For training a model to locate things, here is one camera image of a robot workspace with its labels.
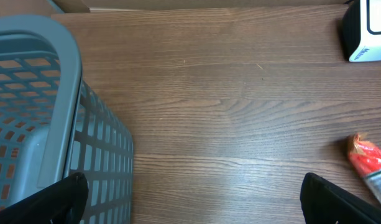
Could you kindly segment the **orange spaghetti packet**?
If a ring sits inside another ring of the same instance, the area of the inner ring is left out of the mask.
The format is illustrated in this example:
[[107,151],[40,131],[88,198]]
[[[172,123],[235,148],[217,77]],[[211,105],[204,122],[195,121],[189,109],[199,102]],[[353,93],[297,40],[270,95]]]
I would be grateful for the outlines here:
[[347,157],[381,204],[381,149],[353,134],[348,137]]

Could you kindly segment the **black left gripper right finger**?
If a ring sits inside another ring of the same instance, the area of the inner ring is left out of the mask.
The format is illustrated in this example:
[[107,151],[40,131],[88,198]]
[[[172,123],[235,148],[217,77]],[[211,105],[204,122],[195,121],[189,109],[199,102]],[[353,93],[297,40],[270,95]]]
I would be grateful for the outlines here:
[[311,172],[300,202],[306,224],[381,224],[381,209]]

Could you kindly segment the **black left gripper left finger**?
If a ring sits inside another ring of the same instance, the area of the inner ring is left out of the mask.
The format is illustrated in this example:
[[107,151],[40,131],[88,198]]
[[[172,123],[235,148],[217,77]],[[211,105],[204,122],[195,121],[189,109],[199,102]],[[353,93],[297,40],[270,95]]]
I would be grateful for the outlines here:
[[79,223],[89,189],[85,175],[76,172],[0,211],[0,224]]

